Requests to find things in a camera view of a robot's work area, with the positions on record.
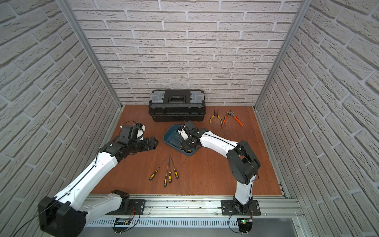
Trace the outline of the file tool four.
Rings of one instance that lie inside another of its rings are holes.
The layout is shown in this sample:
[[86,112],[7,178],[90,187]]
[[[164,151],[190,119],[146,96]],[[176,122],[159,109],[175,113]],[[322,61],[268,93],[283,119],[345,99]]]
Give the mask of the file tool four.
[[170,159],[171,159],[171,162],[172,162],[173,167],[174,167],[174,174],[175,174],[175,177],[176,177],[176,179],[179,179],[179,174],[178,174],[177,168],[176,168],[175,165],[174,165],[174,162],[173,162],[172,156],[170,156]]

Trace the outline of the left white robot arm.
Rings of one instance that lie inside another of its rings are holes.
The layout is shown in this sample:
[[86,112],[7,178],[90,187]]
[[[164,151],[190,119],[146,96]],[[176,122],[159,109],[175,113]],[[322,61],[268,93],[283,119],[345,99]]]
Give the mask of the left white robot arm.
[[77,237],[92,221],[108,214],[131,214],[136,209],[130,195],[114,190],[102,199],[85,205],[84,201],[103,177],[128,156],[154,150],[158,141],[144,137],[141,123],[124,125],[112,141],[101,147],[90,165],[54,197],[44,197],[38,204],[39,227],[55,237]]

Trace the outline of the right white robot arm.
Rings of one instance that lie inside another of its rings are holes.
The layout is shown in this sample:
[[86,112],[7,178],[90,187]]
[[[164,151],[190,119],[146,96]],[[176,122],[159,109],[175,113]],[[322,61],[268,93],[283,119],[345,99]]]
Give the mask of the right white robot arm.
[[234,195],[234,209],[239,214],[249,210],[252,201],[252,189],[261,164],[246,141],[234,142],[222,138],[208,129],[198,129],[192,121],[185,123],[178,129],[182,137],[181,146],[184,151],[191,151],[196,147],[211,149],[228,160],[231,173],[236,179]]

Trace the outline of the file tool two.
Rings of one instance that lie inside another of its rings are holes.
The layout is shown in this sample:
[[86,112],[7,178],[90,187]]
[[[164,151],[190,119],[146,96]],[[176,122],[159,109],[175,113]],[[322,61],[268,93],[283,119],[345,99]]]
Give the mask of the file tool two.
[[167,162],[167,169],[166,169],[166,174],[165,174],[165,177],[164,177],[164,187],[167,187],[168,185],[168,162]]

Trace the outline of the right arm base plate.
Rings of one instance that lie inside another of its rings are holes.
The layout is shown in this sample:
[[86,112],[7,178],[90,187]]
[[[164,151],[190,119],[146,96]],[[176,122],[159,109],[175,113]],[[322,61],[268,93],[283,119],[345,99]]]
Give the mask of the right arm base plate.
[[236,200],[221,200],[221,210],[224,216],[253,215],[260,216],[261,210],[257,200],[250,200],[247,204],[240,204]]

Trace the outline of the file tool one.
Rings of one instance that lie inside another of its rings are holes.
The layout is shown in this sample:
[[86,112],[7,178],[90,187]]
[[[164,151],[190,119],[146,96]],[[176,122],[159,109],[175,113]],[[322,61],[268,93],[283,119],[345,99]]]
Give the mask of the file tool one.
[[152,181],[155,176],[157,175],[160,167],[164,164],[164,162],[166,161],[166,158],[162,161],[162,163],[159,165],[159,167],[157,169],[154,170],[154,172],[151,174],[151,176],[149,177],[149,180]]

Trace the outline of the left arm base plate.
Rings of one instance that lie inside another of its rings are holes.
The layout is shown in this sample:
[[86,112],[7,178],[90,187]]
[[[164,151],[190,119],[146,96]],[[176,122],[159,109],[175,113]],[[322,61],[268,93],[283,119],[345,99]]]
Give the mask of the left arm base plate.
[[145,199],[129,199],[128,201],[123,201],[118,210],[109,212],[107,215],[131,215],[133,211],[135,211],[137,215],[143,215],[145,204]]

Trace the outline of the file tool three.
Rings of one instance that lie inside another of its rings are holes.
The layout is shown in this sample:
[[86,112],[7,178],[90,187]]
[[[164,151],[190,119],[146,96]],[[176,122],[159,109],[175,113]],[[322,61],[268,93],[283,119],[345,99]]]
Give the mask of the file tool three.
[[168,182],[172,183],[172,172],[171,172],[171,155],[168,159]]

